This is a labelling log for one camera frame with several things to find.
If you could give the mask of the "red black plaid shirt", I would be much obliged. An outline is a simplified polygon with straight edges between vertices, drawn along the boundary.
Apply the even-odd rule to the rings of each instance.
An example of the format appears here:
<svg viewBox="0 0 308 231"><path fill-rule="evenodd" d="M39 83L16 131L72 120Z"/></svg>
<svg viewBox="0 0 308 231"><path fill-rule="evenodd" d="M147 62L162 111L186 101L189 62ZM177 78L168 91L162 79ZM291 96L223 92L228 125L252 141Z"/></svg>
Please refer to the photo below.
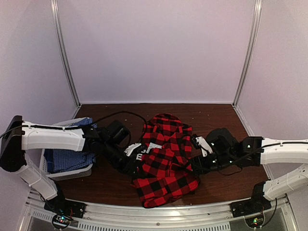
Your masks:
<svg viewBox="0 0 308 231"><path fill-rule="evenodd" d="M189 163L192 127L171 114L157 114L143 128L146 150L132 179L141 205L155 208L192 194L199 177Z"/></svg>

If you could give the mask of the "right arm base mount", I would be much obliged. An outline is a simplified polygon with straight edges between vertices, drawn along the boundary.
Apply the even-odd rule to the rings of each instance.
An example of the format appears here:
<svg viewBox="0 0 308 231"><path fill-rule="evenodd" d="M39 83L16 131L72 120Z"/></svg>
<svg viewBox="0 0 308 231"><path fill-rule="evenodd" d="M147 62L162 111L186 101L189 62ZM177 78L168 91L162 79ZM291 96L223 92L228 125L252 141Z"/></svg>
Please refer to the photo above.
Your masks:
<svg viewBox="0 0 308 231"><path fill-rule="evenodd" d="M270 200L267 200L264 197L264 185L265 181L256 184L249 199L230 204L231 212L234 218L248 216L254 213L262 212L264 209L271 208Z"/></svg>

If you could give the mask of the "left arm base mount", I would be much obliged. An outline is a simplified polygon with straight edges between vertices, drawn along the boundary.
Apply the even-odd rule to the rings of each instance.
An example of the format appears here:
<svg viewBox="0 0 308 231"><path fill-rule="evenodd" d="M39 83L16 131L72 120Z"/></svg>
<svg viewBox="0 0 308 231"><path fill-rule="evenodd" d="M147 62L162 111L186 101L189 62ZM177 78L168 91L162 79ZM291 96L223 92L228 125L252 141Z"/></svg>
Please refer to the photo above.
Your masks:
<svg viewBox="0 0 308 231"><path fill-rule="evenodd" d="M68 218L83 218L86 205L82 202L67 200L61 189L58 189L54 198L47 200L41 197L45 203L44 209L54 212L57 215L64 215Z"/></svg>

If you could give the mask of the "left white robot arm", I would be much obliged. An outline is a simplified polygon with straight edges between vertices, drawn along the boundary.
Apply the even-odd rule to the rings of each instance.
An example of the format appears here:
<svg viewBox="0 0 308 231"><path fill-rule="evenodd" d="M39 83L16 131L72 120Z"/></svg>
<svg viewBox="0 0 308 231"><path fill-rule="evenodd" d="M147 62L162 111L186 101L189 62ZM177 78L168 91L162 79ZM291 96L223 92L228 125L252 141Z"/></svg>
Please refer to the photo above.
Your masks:
<svg viewBox="0 0 308 231"><path fill-rule="evenodd" d="M136 173L137 150L142 143L119 144L130 135L130 131L119 121L108 127L95 128L91 124L84 126L47 126L23 120L14 116L1 137L0 167L13 172L35 189L50 203L59 214L69 210L69 202L56 183L49 179L26 155L32 149L61 149L75 152L102 154L113 168L121 173Z"/></svg>

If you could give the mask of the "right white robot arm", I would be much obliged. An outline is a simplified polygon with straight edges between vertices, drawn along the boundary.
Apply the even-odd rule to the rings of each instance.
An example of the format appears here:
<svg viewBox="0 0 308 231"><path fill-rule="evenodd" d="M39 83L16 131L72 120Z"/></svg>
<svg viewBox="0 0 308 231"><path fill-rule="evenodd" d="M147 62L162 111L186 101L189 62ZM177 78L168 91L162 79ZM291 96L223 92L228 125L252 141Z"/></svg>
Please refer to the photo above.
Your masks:
<svg viewBox="0 0 308 231"><path fill-rule="evenodd" d="M197 137L193 143L202 154L189 162L199 174L221 171L233 165L245 168L274 163L300 164L300 167L279 178L256 184L246 205L250 212L255 213L265 205L265 201L272 201L308 183L307 140L248 136L237 141L233 136L218 135L215 138Z"/></svg>

